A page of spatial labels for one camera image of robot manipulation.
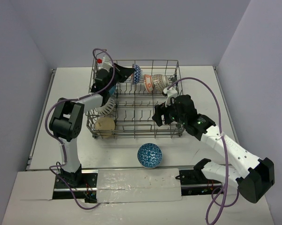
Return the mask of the red patterned bowl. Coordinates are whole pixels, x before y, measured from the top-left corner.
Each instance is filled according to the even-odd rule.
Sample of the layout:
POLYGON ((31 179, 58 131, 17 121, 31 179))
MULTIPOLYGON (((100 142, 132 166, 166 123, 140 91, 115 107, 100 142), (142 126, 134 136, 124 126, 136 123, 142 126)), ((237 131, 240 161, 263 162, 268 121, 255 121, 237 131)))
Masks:
POLYGON ((132 85, 136 85, 141 79, 142 70, 136 64, 133 64, 132 68, 135 70, 134 73, 132 74, 132 85))

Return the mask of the plain blue bowl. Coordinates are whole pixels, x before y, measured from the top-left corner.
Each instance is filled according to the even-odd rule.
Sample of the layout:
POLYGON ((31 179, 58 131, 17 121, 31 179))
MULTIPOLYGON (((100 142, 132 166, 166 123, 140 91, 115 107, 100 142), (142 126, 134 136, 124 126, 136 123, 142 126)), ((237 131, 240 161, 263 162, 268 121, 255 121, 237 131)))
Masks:
POLYGON ((112 96, 115 93, 115 90, 116 90, 116 85, 111 87, 111 89, 109 90, 109 94, 112 96))

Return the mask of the grey wire dish rack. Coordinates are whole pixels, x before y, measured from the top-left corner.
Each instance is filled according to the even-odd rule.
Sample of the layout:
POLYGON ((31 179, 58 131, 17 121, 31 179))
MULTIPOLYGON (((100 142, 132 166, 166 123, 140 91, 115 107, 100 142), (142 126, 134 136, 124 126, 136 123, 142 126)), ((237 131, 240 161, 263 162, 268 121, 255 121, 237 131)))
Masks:
POLYGON ((87 128, 94 138, 98 137, 94 129, 95 122, 100 117, 110 117, 115 122, 113 138, 137 138, 137 137, 180 137, 183 133, 182 125, 173 122, 170 125, 157 126, 152 120, 155 105, 165 101, 162 92, 156 88, 151 93, 145 90, 144 75, 163 74, 170 83, 181 78, 178 60, 114 60, 120 66, 131 68, 133 64, 142 70, 140 81, 132 85, 132 77, 124 83, 117 83, 115 93, 111 98, 115 101, 113 111, 106 116, 100 116, 93 109, 86 113, 87 128))

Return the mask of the orange floral bowl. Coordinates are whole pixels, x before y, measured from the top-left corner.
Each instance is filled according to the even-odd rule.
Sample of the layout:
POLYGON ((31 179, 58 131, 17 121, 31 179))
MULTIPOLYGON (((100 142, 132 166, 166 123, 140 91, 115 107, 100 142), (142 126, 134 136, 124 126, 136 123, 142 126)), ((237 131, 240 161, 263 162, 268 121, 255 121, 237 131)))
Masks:
POLYGON ((151 93, 154 90, 154 83, 152 82, 152 76, 145 74, 144 75, 144 86, 145 86, 145 90, 148 93, 151 93))

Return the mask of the grey patterned bowl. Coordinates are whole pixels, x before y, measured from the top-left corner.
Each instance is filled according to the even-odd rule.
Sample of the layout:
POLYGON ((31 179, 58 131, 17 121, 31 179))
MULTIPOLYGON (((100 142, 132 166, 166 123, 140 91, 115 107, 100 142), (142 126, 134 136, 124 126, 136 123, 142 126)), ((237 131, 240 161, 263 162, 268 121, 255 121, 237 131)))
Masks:
POLYGON ((163 74, 155 74, 152 76, 153 83, 157 91, 163 92, 163 90, 168 87, 169 85, 169 80, 167 76, 163 74))

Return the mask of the blue patterned bowl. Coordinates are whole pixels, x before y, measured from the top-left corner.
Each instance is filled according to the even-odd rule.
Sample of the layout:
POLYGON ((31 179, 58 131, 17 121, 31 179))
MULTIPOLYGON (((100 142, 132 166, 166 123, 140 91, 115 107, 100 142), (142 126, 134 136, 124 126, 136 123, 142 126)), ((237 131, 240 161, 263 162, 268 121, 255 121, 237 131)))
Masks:
POLYGON ((147 169, 158 167, 162 161, 162 157, 161 149, 153 143, 143 144, 137 152, 139 163, 147 169))

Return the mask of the yellow bowl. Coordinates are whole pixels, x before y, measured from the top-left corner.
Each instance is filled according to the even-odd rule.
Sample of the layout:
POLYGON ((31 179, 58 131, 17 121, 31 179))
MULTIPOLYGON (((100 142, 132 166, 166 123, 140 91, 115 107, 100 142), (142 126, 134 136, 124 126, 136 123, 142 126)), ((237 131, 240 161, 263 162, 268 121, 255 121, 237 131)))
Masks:
POLYGON ((115 122, 110 117, 100 117, 94 124, 98 137, 109 138, 115 130, 115 122))

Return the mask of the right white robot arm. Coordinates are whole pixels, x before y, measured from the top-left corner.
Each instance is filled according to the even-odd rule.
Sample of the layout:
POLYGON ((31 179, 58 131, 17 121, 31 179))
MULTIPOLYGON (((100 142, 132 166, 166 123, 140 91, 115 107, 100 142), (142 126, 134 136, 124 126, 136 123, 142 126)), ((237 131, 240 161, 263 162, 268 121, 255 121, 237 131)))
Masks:
POLYGON ((227 157, 233 166, 229 169, 229 185, 235 187, 247 201, 257 203, 274 185, 273 161, 253 155, 222 133, 208 116, 197 113, 189 95, 171 97, 169 101, 155 105, 152 119, 159 127, 172 122, 181 124, 188 134, 227 157))

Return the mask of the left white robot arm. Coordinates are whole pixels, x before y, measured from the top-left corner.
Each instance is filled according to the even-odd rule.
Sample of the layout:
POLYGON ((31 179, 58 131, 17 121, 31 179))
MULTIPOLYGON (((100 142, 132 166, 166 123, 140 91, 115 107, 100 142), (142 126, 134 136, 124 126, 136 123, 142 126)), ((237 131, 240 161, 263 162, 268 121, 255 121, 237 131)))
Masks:
POLYGON ((62 165, 59 176, 67 185, 77 187, 82 183, 77 137, 82 129, 84 114, 106 105, 111 89, 117 83, 124 83, 136 71, 133 67, 122 67, 116 63, 104 66, 96 71, 89 94, 75 99, 60 98, 50 109, 53 114, 50 121, 46 116, 45 129, 60 143, 62 165))

